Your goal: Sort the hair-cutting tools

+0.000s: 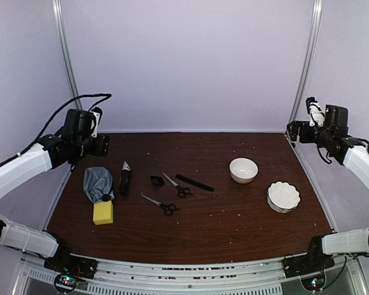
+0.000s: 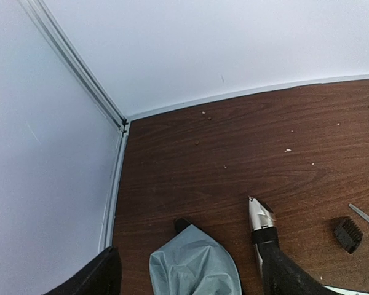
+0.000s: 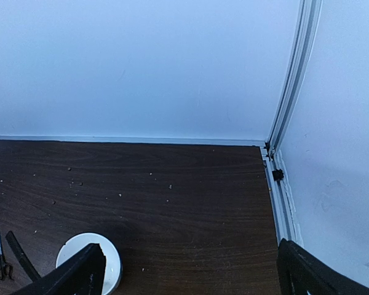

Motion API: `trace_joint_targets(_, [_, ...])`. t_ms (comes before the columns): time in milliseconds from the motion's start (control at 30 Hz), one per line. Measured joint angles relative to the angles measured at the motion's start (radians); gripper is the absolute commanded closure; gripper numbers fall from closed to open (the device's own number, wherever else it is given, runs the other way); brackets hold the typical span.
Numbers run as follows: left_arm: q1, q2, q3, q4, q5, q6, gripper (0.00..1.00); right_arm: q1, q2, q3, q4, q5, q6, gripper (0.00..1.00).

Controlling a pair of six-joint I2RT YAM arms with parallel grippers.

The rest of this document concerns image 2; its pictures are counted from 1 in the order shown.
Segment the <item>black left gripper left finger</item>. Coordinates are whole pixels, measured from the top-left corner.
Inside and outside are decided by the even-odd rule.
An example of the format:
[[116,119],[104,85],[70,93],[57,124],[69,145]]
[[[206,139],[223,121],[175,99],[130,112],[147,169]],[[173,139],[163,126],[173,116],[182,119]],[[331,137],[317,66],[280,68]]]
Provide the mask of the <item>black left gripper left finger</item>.
[[121,258],[107,247],[70,279],[46,294],[120,294]]

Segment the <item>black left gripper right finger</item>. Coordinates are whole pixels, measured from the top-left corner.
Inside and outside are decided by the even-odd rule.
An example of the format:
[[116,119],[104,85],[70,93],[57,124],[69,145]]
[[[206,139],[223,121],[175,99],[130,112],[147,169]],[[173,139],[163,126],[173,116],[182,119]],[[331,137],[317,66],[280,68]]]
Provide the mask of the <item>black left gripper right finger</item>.
[[258,251],[262,258],[264,294],[334,294],[293,262],[276,242],[261,243]]

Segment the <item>black silver hair clipper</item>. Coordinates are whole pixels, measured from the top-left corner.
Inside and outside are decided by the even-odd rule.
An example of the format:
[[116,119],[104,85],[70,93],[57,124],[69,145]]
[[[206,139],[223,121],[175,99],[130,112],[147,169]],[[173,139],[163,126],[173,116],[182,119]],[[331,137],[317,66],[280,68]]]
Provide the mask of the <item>black silver hair clipper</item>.
[[251,241],[255,250],[258,271],[263,282],[264,294],[276,294],[272,267],[266,262],[267,252],[273,247],[279,248],[279,238],[275,226],[273,210],[263,201],[248,198],[248,214],[251,227]]

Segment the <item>grey drawstring pouch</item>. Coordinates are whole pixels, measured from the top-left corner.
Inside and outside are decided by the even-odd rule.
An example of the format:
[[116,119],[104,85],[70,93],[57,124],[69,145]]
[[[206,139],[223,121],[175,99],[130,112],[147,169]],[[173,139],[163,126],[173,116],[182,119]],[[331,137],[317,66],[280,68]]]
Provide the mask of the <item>grey drawstring pouch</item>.
[[242,294],[236,264],[227,250],[185,218],[176,236],[149,257],[154,294]]

